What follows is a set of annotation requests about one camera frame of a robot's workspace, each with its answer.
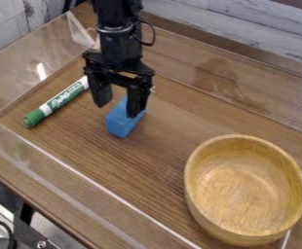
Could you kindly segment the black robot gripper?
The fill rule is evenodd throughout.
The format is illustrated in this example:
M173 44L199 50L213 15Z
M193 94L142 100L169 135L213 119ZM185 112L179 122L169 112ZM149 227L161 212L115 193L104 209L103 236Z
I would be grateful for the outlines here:
M99 49L83 54L84 75L94 103L103 108L112 100L112 85L127 90L126 115L135 118L146 109L155 71L142 61L141 27L98 27Z

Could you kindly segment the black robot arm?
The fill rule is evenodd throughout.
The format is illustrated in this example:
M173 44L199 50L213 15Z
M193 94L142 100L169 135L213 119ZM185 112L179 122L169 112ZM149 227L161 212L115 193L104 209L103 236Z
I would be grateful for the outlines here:
M91 0L98 16L96 31L100 51L88 50L82 56L92 99L99 107L112 100L112 85L126 88L126 116L135 118L146 109L155 71L142 61L142 47L151 47L154 39L145 42L142 24L153 28L139 12L142 0Z

